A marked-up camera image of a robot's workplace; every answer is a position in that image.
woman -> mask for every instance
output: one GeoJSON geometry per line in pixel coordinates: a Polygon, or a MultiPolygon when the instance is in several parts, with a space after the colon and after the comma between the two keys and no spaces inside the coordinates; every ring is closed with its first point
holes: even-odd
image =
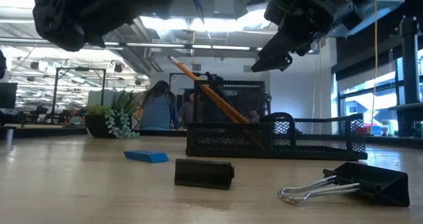
{"type": "Polygon", "coordinates": [[[166,81],[157,82],[144,97],[141,105],[143,114],[139,128],[141,130],[169,131],[171,124],[178,128],[176,97],[170,92],[166,81]]]}

plant pot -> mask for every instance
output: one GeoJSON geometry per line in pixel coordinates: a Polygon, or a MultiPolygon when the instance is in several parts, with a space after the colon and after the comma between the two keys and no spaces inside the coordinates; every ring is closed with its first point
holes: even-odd
{"type": "Polygon", "coordinates": [[[85,126],[90,135],[95,138],[116,138],[116,136],[109,134],[106,121],[104,115],[87,115],[85,126]]]}

black mesh pencil holder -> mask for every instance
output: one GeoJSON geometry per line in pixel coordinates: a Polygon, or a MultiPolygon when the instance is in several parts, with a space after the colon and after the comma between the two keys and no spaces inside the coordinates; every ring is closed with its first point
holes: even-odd
{"type": "Polygon", "coordinates": [[[367,159],[363,115],[331,119],[293,119],[287,113],[258,124],[191,123],[186,154],[203,157],[273,159],[367,159]]]}
{"type": "Polygon", "coordinates": [[[250,123],[259,123],[264,117],[266,92],[263,81],[195,81],[194,122],[231,122],[200,85],[209,87],[250,123]]]}

person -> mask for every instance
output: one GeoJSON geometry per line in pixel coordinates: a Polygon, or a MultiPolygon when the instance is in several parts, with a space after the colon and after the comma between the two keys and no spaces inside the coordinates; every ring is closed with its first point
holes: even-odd
{"type": "Polygon", "coordinates": [[[176,97],[166,81],[157,82],[146,92],[141,108],[141,130],[169,131],[171,126],[178,128],[176,97]]]}
{"type": "Polygon", "coordinates": [[[194,112],[194,91],[190,91],[190,100],[185,102],[179,110],[179,122],[182,124],[181,127],[186,129],[188,123],[192,122],[194,112]]]}

blue eraser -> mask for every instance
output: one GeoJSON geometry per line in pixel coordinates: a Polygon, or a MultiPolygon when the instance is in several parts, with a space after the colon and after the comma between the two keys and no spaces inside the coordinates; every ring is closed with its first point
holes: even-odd
{"type": "Polygon", "coordinates": [[[127,159],[144,161],[148,163],[158,163],[169,161],[166,153],[157,151],[124,151],[127,159]]]}

